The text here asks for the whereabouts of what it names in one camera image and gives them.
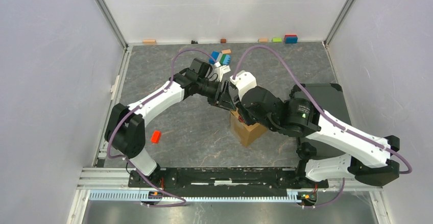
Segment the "brown cardboard express box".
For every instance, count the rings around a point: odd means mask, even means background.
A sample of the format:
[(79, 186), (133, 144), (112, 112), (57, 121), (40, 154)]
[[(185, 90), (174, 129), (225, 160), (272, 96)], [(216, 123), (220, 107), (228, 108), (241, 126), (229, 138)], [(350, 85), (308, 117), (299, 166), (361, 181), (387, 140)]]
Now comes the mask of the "brown cardboard express box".
[(230, 111), (230, 131), (243, 147), (248, 147), (268, 129), (259, 123), (246, 125), (237, 111)]

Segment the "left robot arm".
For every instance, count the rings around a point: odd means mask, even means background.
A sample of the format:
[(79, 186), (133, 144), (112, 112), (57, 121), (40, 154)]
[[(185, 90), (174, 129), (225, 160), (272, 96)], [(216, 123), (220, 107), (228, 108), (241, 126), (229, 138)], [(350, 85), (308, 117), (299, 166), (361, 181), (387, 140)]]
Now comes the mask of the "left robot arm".
[(193, 59), (190, 67), (174, 74), (160, 89), (129, 105), (116, 104), (110, 113), (104, 138), (141, 172), (148, 187), (160, 182), (158, 164), (145, 149), (145, 129), (149, 122), (170, 106), (199, 94), (211, 106), (235, 110), (228, 81), (212, 81), (207, 77), (211, 65)]

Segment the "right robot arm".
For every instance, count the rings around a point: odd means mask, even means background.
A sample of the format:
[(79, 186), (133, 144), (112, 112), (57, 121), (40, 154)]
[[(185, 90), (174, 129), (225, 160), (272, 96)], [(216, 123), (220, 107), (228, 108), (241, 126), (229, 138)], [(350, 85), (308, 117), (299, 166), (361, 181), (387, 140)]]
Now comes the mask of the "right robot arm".
[[(305, 138), (295, 181), (301, 187), (333, 178), (354, 178), (382, 187), (400, 176), (400, 165), (391, 159), (399, 150), (396, 136), (375, 137), (316, 108), (303, 90), (294, 86), (290, 98), (282, 101), (267, 89), (248, 85), (238, 95), (243, 114), (273, 132)], [(318, 141), (342, 151), (342, 155), (314, 159), (307, 155), (309, 142)]]

